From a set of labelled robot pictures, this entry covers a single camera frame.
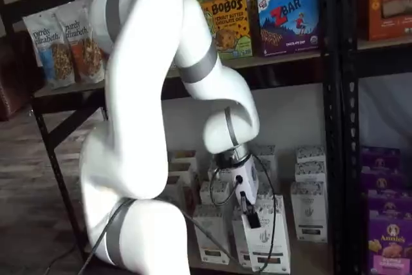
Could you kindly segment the gripper block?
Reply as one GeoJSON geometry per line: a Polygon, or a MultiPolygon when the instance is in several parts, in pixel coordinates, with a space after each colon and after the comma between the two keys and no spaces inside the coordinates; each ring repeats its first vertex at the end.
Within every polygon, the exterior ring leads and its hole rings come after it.
{"type": "Polygon", "coordinates": [[[236,195],[250,228],[259,228],[259,217],[254,208],[258,191],[258,177],[254,159],[252,157],[245,157],[241,161],[222,159],[221,168],[230,171],[232,182],[232,191],[221,204],[226,204],[232,196],[236,195]]]}

